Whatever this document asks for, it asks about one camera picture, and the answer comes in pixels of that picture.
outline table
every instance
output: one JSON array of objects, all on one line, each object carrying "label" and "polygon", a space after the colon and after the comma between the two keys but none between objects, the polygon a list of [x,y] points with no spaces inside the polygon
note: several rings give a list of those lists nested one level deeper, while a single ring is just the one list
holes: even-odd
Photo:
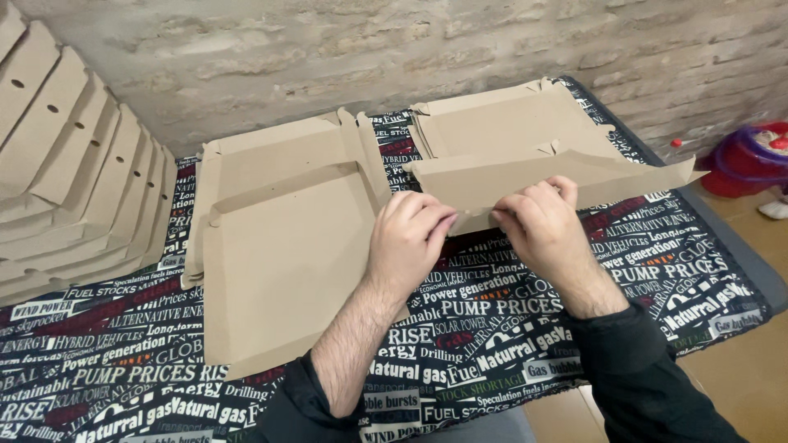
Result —
[{"label": "table", "polygon": [[[598,124],[615,125],[611,141],[626,157],[661,164],[581,85],[558,81]],[[373,117],[395,190],[418,186],[400,168],[418,158],[408,118],[407,111]],[[158,265],[0,310],[0,438],[116,441],[206,431],[239,441],[253,426],[284,368],[224,382],[227,367],[203,362],[202,289],[177,284],[195,162],[179,161]],[[744,333],[788,306],[782,279],[688,190],[579,215],[603,266],[628,296],[649,305],[679,355]],[[156,297],[136,303],[144,291]],[[369,402],[364,441],[432,432],[584,382],[571,333],[556,321],[557,294],[496,230],[448,241],[408,303],[414,315],[392,327],[370,367],[364,397],[384,406]],[[123,314],[107,314],[119,306]],[[407,406],[385,406],[386,398],[407,397],[414,399]]]}]

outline stack of pizza boxes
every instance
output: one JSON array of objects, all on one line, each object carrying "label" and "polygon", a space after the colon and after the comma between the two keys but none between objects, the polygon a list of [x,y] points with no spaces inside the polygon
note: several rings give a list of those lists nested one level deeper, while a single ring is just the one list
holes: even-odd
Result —
[{"label": "stack of pizza boxes", "polygon": [[158,262],[172,153],[10,2],[0,59],[0,306]]}]

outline hand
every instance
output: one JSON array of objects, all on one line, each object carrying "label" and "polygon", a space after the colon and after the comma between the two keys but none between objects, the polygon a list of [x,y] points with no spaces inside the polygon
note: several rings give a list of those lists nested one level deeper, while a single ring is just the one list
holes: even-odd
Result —
[{"label": "hand", "polygon": [[577,184],[554,176],[506,195],[492,216],[522,262],[558,290],[571,315],[623,311],[629,304],[591,252],[574,212],[577,201]]},{"label": "hand", "polygon": [[398,305],[427,278],[456,210],[430,194],[397,192],[377,215],[362,282]]}]

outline man's right hand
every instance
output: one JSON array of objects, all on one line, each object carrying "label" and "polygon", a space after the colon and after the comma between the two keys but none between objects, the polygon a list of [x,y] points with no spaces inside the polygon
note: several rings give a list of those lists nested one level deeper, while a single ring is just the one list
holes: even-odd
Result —
[{"label": "man's right hand", "polygon": [[558,290],[570,315],[590,318],[623,311],[629,303],[593,256],[574,212],[577,201],[577,184],[554,176],[506,195],[492,216],[522,262]]}]

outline red bucket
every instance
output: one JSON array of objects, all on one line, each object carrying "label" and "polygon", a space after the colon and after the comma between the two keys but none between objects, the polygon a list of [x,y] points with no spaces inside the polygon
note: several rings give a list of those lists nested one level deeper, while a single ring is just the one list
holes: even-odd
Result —
[{"label": "red bucket", "polygon": [[788,155],[759,145],[753,137],[761,131],[784,134],[788,122],[745,126],[725,137],[706,158],[711,172],[701,177],[703,187],[712,194],[737,198],[788,183]]}]

